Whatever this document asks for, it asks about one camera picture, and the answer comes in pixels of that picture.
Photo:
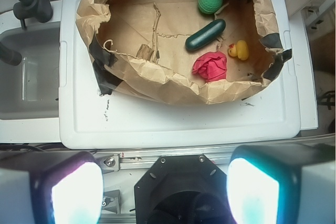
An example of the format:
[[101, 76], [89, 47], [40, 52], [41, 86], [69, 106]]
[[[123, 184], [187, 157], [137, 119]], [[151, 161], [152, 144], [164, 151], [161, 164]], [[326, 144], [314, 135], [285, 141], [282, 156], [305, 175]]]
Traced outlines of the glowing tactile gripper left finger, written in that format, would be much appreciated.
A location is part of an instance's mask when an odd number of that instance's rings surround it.
[[102, 199], [88, 151], [1, 152], [1, 223], [98, 223]]

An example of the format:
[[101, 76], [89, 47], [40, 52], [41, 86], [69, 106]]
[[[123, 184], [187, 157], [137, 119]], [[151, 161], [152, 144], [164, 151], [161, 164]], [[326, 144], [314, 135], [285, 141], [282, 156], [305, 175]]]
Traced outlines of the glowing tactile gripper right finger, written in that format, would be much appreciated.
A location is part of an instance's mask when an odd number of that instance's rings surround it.
[[237, 223], [335, 223], [335, 146], [241, 145], [226, 191]]

